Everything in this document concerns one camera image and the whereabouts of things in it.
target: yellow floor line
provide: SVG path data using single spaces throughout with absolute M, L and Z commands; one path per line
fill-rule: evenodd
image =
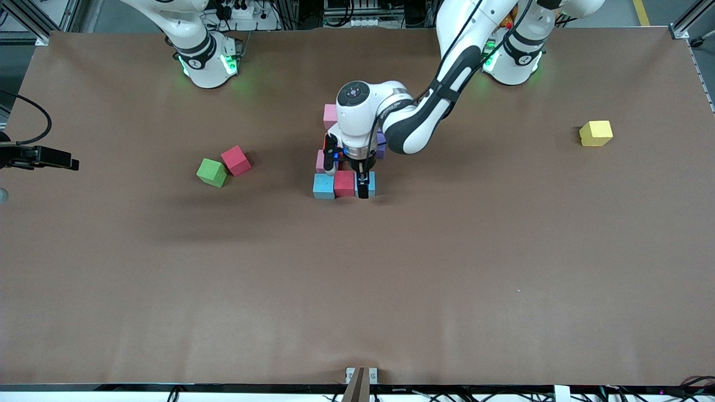
M 641 22 L 641 26 L 650 26 L 651 22 L 648 20 L 648 14 L 646 14 L 646 7 L 643 6 L 643 0 L 633 0 L 633 6 L 636 7 L 636 14 L 638 14 L 638 20 Z

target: yellow cube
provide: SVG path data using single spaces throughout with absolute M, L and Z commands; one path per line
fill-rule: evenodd
M 602 147 L 613 138 L 611 122 L 608 120 L 588 122 L 578 133 L 581 135 L 581 145 L 584 147 Z

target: green led light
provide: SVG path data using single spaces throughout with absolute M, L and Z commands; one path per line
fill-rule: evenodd
M 538 61 L 541 59 L 541 55 L 543 55 L 543 52 L 538 53 L 538 56 L 536 57 L 536 60 L 534 61 L 534 68 L 531 69 L 531 72 L 534 72 L 538 69 Z
M 224 64 L 224 67 L 226 67 L 226 72 L 229 75 L 236 74 L 236 61 L 233 59 L 233 57 L 226 57 L 224 55 L 221 55 L 221 62 Z
M 184 69 L 184 75 L 189 76 L 189 70 L 186 68 L 186 64 L 184 64 L 184 60 L 181 60 L 181 57 L 179 58 L 179 63 L 181 63 L 181 67 Z
M 494 50 L 496 47 L 496 42 L 493 40 L 487 41 L 487 43 L 484 45 L 484 52 L 482 52 L 482 57 L 487 57 L 488 54 Z
M 482 69 L 488 72 L 491 72 L 494 69 L 494 63 L 496 63 L 496 59 L 499 58 L 499 52 L 496 52 L 492 57 L 489 58 L 489 60 L 484 63 L 484 66 L 482 66 Z

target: foam cube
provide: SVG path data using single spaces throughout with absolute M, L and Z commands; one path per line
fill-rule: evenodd
M 378 154 L 376 155 L 378 159 L 385 159 L 385 147 L 387 140 L 381 129 L 378 130 Z
M 246 155 L 243 154 L 241 147 L 238 145 L 222 153 L 221 158 L 224 160 L 231 175 L 242 175 L 251 169 L 251 162 L 248 162 Z
M 325 125 L 325 129 L 329 129 L 337 123 L 337 109 L 334 104 L 325 105 L 322 111 L 322 123 Z
M 317 151 L 317 158 L 315 158 L 315 172 L 316 173 L 325 173 L 325 168 L 323 167 L 324 161 L 325 161 L 325 154 L 322 152 L 322 149 L 319 149 Z
M 221 162 L 206 158 L 201 162 L 199 171 L 196 172 L 196 176 L 203 180 L 204 183 L 216 187 L 223 186 L 226 175 L 226 167 Z
M 316 173 L 313 179 L 313 196 L 316 200 L 334 200 L 335 192 L 332 189 L 333 176 L 325 173 Z
M 335 184 L 333 186 L 336 197 L 355 196 L 355 172 L 352 170 L 338 170 L 335 172 Z
M 578 133 L 584 147 L 602 147 L 613 138 L 611 122 L 608 120 L 588 122 Z
M 358 175 L 355 175 L 355 196 L 358 196 Z M 370 172 L 370 184 L 368 184 L 368 197 L 375 196 L 375 172 Z

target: pink cube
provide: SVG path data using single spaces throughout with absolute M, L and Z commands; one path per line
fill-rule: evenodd
M 335 172 L 333 189 L 336 197 L 355 196 L 355 172 L 352 170 L 338 170 Z
M 238 145 L 222 153 L 221 158 L 223 158 L 231 175 L 242 175 L 251 168 L 251 162 L 248 162 L 246 155 L 243 154 L 243 151 Z
M 337 123 L 337 110 L 334 104 L 326 104 L 322 112 L 322 122 L 325 124 L 325 129 L 331 128 Z
M 325 154 L 322 153 L 322 149 L 317 151 L 317 158 L 315 159 L 315 172 L 325 173 L 325 168 L 323 167 L 323 161 L 325 161 Z

